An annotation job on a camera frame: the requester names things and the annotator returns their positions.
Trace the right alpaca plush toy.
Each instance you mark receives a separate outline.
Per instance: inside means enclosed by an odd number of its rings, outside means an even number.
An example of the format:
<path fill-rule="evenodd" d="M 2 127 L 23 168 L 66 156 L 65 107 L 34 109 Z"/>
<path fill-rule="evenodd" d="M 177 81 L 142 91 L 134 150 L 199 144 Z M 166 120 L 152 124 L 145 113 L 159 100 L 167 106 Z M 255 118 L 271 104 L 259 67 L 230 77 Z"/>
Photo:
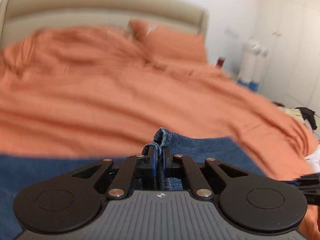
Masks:
<path fill-rule="evenodd" d="M 268 54 L 269 50 L 266 47 L 263 47 L 260 50 L 260 53 L 257 55 L 257 61 L 255 64 L 252 81 L 249 84 L 249 88 L 254 92 L 258 91 L 260 82 L 264 74 L 264 67 Z"/>

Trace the orange pillow with logo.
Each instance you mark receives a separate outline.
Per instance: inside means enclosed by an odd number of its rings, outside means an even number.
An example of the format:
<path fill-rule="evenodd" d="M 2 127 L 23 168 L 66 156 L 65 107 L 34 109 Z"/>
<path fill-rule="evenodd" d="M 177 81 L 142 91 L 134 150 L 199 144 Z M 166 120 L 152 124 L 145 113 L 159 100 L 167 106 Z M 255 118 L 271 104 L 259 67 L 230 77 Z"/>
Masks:
<path fill-rule="evenodd" d="M 157 57 L 207 63 L 202 34 L 184 33 L 160 23 L 138 19 L 131 19 L 129 26 L 134 38 Z"/>

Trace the beige upholstered headboard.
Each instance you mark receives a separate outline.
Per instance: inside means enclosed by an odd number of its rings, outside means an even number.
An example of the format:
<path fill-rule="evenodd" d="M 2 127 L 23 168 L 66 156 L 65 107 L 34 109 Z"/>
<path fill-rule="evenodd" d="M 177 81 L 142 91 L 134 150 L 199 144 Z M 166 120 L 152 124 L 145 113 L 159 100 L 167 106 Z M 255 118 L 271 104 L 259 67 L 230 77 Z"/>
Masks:
<path fill-rule="evenodd" d="M 131 18 L 205 35 L 208 12 L 182 0 L 1 0 L 1 47 L 42 28 L 115 25 Z"/>

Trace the blue denim jeans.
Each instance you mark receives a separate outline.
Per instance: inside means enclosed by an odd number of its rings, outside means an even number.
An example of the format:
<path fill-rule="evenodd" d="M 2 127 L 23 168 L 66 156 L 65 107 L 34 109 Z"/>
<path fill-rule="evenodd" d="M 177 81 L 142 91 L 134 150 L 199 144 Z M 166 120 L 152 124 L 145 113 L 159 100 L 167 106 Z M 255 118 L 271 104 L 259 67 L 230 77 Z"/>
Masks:
<path fill-rule="evenodd" d="M 160 129 L 121 161 L 1 157 L 1 239 L 302 239 L 306 208 L 229 138 Z"/>

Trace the pile of clothes on floor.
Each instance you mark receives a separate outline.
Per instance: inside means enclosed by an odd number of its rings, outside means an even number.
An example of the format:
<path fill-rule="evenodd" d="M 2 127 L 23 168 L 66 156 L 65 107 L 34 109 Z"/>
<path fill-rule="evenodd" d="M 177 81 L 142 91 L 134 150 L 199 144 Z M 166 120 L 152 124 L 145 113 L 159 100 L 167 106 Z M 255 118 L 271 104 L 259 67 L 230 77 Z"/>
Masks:
<path fill-rule="evenodd" d="M 316 133 L 318 128 L 316 122 L 316 112 L 307 107 L 287 108 L 284 104 L 273 102 L 277 108 L 287 115 L 295 118 L 301 124 L 303 124 L 312 134 L 319 140 L 319 135 Z"/>

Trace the white wardrobe doors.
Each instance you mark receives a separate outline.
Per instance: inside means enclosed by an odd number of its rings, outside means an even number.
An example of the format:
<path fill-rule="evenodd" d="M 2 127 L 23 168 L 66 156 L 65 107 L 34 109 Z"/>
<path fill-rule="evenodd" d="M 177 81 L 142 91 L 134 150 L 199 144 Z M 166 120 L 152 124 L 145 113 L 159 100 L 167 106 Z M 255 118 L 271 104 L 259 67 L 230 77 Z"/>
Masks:
<path fill-rule="evenodd" d="M 260 0 L 255 36 L 269 50 L 259 92 L 319 112 L 319 0 Z"/>

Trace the dark red box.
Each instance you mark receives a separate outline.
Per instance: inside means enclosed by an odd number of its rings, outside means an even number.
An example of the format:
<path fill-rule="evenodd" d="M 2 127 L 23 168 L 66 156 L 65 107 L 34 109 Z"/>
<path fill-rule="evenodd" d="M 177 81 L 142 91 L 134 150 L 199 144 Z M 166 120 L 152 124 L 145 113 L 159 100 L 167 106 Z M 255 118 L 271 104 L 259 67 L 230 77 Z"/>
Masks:
<path fill-rule="evenodd" d="M 225 62 L 225 59 L 226 59 L 225 57 L 219 57 L 217 59 L 216 67 L 221 69 L 223 67 L 224 62 Z"/>

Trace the orange duvet cover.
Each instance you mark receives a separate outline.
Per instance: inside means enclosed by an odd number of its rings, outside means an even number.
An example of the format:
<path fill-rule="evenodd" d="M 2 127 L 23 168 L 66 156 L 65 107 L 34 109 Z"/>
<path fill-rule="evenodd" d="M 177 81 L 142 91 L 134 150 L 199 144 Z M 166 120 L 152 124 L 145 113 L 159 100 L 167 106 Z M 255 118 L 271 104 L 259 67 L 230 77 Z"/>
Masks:
<path fill-rule="evenodd" d="M 157 57 L 122 30 L 44 29 L 1 51 L 1 157 L 121 161 L 160 129 L 229 138 L 277 181 L 316 173 L 307 159 L 319 143 L 303 124 L 220 70 Z M 319 205 L 298 232 L 319 239 Z"/>

